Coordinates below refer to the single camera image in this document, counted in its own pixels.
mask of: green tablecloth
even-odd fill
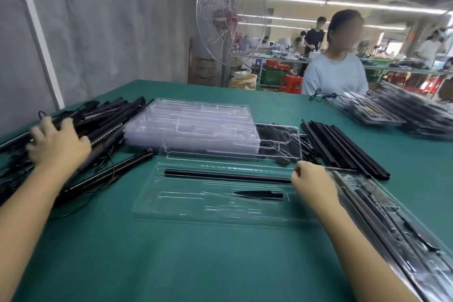
[[[391,173],[384,186],[453,247],[453,143],[362,127],[307,96],[137,80],[99,97],[249,105],[256,122],[336,124]],[[48,223],[16,301],[351,301],[318,225],[271,228],[138,220],[132,204],[154,162],[71,217]]]

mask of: light blue t-shirt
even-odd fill
[[[368,83],[363,64],[351,53],[341,61],[329,60],[321,54],[305,71],[302,93],[313,95],[317,88],[320,88],[323,94],[343,92],[365,94]]]

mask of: fan guard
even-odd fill
[[[201,40],[224,65],[240,65],[256,53],[266,22],[265,0],[197,0]]]

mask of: black t-shirt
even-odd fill
[[[305,35],[305,41],[310,44],[314,45],[314,49],[318,50],[319,43],[324,40],[324,30],[316,31],[314,29],[308,30],[307,34]],[[305,53],[311,52],[309,47],[305,48]]]

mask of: workbench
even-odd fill
[[[249,105],[255,122],[335,124],[391,173],[383,186],[453,247],[453,143],[364,127],[325,101],[297,94],[136,80],[96,99],[120,96]],[[279,228],[137,219],[132,206],[154,165],[134,168],[80,212],[48,222],[14,300],[353,300],[317,223]]]

